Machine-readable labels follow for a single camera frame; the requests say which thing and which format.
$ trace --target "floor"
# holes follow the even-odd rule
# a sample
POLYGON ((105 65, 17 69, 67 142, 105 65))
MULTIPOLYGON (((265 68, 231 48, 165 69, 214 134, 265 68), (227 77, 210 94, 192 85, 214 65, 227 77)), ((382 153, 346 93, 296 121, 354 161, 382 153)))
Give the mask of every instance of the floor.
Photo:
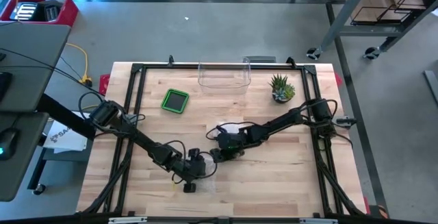
MULTIPOLYGON (((272 55, 279 62, 292 56, 297 62, 314 63, 305 51, 317 46, 329 28, 324 5, 77 2, 77 6, 80 14, 68 41, 88 52, 88 74, 95 88, 99 76, 111 71, 112 62, 166 61, 169 54, 178 62, 237 62, 245 55, 272 55)), ((438 17, 431 14, 375 61, 361 55, 366 48, 380 45, 382 38, 342 38, 394 219, 438 222, 438 107, 422 75, 424 70, 438 70, 437 32, 438 17)), ((67 47, 63 57, 82 74, 80 51, 67 47)), ((342 74, 334 45, 318 62, 331 63, 342 74)), ((70 71, 62 61, 58 67, 70 71)), ((59 75, 47 88, 72 110, 85 91, 59 75)), ((340 92, 346 112, 352 114, 344 85, 340 92)), ((84 101, 84 105, 95 103, 91 98, 84 101)), ((350 137, 364 195, 373 203, 355 129, 350 137)), ((0 219, 73 213, 85 169, 85 164, 49 162, 41 180, 48 188, 40 196, 25 189, 28 170, 17 198, 0 203, 0 219)))

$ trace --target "black robotic arm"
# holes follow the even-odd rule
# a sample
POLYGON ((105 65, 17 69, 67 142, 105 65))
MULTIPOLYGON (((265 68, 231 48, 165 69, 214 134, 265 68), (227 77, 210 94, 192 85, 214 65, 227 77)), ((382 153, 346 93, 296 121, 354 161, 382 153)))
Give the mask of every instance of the black robotic arm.
POLYGON ((326 99, 312 99, 304 102, 297 108, 292 108, 282 116, 275 118, 263 125, 253 125, 239 128, 237 134, 226 131, 221 125, 216 126, 220 132, 214 140, 219 144, 219 149, 212 149, 215 162, 225 162, 244 155, 244 150, 257 147, 269 137, 293 125, 308 125, 317 127, 324 136, 335 133, 331 123, 332 114, 326 99), (310 121, 301 114, 302 111, 310 108, 315 121, 310 121))
POLYGON ((187 160, 185 151, 181 153, 170 146, 170 143, 176 141, 164 144, 154 142, 135 127, 133 122, 126 117, 123 108, 114 101, 103 101, 90 114, 88 122, 102 132, 112 133, 119 138, 128 138, 139 145, 147 151, 148 156, 156 165, 168 172, 173 171, 175 175, 186 181, 184 192, 195 192, 196 185, 192 182, 205 177, 205 161, 199 149, 190 149, 187 160))

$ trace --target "succulent plant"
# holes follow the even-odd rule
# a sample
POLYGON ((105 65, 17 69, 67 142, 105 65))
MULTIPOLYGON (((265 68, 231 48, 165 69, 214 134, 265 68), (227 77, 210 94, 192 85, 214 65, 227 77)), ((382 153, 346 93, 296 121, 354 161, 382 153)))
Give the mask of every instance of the succulent plant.
POLYGON ((280 90, 284 88, 287 83, 287 76, 283 77, 282 75, 274 75, 269 85, 271 85, 273 90, 280 90))
POLYGON ((272 95, 276 100, 289 100, 295 95, 295 88, 287 83, 287 76, 274 75, 269 85, 272 87, 272 95))

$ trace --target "wooden table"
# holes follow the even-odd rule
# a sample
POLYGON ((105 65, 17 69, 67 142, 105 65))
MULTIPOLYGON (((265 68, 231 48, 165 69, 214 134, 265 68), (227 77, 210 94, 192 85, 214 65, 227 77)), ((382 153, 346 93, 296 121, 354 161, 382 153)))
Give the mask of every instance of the wooden table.
MULTIPOLYGON (((114 63, 106 99, 124 103, 131 65, 132 62, 114 63)), ((337 115, 342 115, 332 65, 316 64, 316 70, 322 97, 337 100, 337 115)), ((157 142, 178 139, 188 149, 198 147, 209 151, 217 147, 217 143, 207 140, 205 133, 217 124, 227 121, 265 123, 305 100, 298 71, 253 70, 245 95, 205 95, 197 77, 196 70, 148 69, 140 109, 146 120, 139 122, 138 129, 157 142), (286 104, 272 100, 268 82, 274 73, 286 74, 288 82, 295 86, 296 95, 286 104), (161 109, 169 88, 190 94, 183 114, 161 109)), ((138 88, 138 81, 139 77, 134 90, 138 88)), ((337 132, 348 136, 342 129, 337 132)), ((358 209, 365 212, 352 148, 343 138, 334 138, 332 142, 339 183, 358 209)), ((113 135, 95 140, 77 210, 88 207, 107 183, 115 144, 113 135)), ((182 150, 178 144, 173 146, 182 150)), ((136 215, 147 216, 251 217, 304 217, 314 212, 323 213, 311 136, 304 125, 287 128, 271 136, 262 146, 246 150, 239 159, 219 164, 213 177, 198 183, 196 193, 183 193, 183 184, 173 185, 171 176, 172 173, 153 164, 146 151, 134 145, 124 213, 133 210, 136 215)), ((326 185, 334 210, 333 191, 327 181, 326 185)))

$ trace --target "computer desk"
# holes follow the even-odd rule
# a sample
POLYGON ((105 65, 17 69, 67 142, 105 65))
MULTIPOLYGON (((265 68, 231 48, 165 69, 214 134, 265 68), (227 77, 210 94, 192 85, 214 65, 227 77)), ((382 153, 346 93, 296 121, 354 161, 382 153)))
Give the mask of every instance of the computer desk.
MULTIPOLYGON (((0 61, 0 71, 13 74, 10 87, 0 101, 0 120, 7 126, 11 116, 26 114, 19 121, 19 128, 22 131, 16 154, 8 161, 0 161, 0 174, 2 174, 0 201, 10 201, 15 196, 42 136, 40 128, 44 128, 47 116, 86 138, 94 138, 93 126, 87 125, 81 117, 44 93, 69 33, 70 27, 66 25, 0 23, 0 53, 6 54, 6 57, 0 61), (3 180, 5 174, 8 175, 6 181, 3 180)), ((55 157, 50 153, 46 155, 45 152, 43 149, 29 183, 29 189, 35 190, 38 185, 44 168, 44 158, 55 157)))
POLYGON ((95 133, 93 127, 44 93, 53 67, 64 49, 70 27, 26 23, 0 25, 0 53, 6 54, 6 58, 0 61, 0 71, 13 74, 12 83, 0 102, 0 112, 46 112, 78 134, 92 139, 95 133))

